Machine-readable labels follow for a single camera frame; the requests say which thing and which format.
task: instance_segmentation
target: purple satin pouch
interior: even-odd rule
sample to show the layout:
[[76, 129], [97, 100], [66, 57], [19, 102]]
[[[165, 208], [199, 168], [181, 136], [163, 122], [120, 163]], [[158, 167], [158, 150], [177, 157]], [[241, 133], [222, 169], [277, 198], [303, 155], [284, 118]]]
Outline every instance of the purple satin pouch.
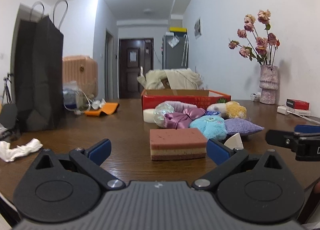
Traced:
[[202, 108], [187, 108], [182, 113], [174, 112], [164, 115], [166, 129], [187, 129], [195, 119], [202, 117], [205, 110]]

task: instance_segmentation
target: pink vase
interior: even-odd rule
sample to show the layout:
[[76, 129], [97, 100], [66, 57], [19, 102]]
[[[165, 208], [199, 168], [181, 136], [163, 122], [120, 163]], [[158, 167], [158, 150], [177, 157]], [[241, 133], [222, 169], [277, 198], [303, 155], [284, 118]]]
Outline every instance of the pink vase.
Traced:
[[277, 66], [260, 66], [260, 88], [262, 89], [260, 102], [265, 104], [276, 103], [276, 90], [279, 78]]

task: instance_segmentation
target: refrigerator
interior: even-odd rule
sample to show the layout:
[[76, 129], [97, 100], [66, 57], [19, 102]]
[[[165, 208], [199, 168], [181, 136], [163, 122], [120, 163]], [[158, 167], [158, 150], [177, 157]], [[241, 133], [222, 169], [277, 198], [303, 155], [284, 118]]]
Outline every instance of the refrigerator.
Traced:
[[[163, 52], [162, 52], [162, 68], [163, 69], [179, 69], [188, 68], [188, 48], [186, 43], [186, 37], [178, 36], [180, 42], [172, 47], [169, 41], [173, 39], [173, 36], [163, 36]], [[183, 52], [186, 49], [186, 55], [183, 58]]]

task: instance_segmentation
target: paper sign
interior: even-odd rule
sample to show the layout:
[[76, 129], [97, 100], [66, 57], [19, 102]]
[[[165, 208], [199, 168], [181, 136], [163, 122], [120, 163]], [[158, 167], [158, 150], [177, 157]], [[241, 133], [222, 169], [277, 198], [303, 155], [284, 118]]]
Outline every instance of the paper sign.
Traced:
[[137, 61], [137, 53], [130, 52], [130, 62], [136, 62], [136, 61]]

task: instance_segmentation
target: doorway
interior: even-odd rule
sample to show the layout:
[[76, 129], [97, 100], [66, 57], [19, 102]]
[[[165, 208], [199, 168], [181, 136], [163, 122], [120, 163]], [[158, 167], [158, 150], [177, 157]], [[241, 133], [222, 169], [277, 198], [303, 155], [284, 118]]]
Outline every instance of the doorway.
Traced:
[[153, 69], [153, 38], [119, 40], [119, 97], [140, 98], [137, 77]]
[[114, 99], [117, 98], [113, 94], [113, 65], [114, 65], [114, 57], [113, 57], [113, 44], [114, 39], [113, 36], [107, 31], [106, 32], [106, 43], [105, 43], [105, 74], [104, 74], [104, 94], [105, 99]]

